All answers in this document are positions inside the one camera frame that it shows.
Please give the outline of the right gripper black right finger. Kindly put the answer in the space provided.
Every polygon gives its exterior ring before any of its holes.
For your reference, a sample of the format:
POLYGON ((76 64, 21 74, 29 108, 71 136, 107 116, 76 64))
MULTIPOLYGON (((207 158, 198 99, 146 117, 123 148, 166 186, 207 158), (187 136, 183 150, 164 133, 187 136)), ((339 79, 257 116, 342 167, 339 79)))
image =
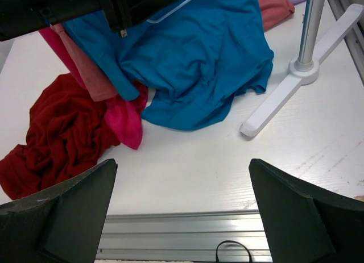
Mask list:
POLYGON ((363 202, 253 159, 251 183, 273 262, 363 262, 363 202))

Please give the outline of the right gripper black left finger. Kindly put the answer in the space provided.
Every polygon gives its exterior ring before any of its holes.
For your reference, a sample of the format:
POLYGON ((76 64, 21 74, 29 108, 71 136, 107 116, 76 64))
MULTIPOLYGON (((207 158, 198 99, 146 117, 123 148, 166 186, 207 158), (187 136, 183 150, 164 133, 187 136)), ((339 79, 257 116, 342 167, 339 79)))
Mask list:
POLYGON ((1 205, 1 262, 94 262, 117 174, 108 159, 1 205))

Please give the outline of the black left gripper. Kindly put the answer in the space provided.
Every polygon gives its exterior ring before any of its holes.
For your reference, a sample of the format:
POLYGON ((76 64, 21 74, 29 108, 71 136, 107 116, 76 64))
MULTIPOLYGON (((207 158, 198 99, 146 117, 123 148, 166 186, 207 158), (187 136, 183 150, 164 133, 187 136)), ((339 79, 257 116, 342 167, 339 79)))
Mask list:
POLYGON ((1 41, 96 11, 112 32, 121 32, 178 0, 1 0, 1 41))

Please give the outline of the dark red t-shirt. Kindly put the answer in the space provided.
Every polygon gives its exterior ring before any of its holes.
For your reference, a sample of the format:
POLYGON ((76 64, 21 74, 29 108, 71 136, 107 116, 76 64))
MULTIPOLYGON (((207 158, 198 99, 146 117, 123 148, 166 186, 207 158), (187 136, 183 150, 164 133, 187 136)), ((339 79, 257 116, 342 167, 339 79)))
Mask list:
POLYGON ((122 144, 95 102, 71 74, 57 77, 30 108, 26 142, 1 160, 1 187, 16 200, 66 181, 122 144))

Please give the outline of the light blue wire hanger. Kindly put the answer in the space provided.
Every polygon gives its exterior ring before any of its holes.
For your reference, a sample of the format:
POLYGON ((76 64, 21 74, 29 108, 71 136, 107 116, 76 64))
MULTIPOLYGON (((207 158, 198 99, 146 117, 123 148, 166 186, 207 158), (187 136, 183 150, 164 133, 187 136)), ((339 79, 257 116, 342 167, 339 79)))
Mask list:
POLYGON ((177 12, 178 10, 182 9, 189 3, 191 3, 194 0, 178 0, 177 2, 174 2, 172 5, 167 6, 166 8, 160 10, 156 14, 154 14, 152 17, 149 17, 146 22, 149 24, 158 24, 162 22, 163 20, 170 17, 172 14, 177 12))

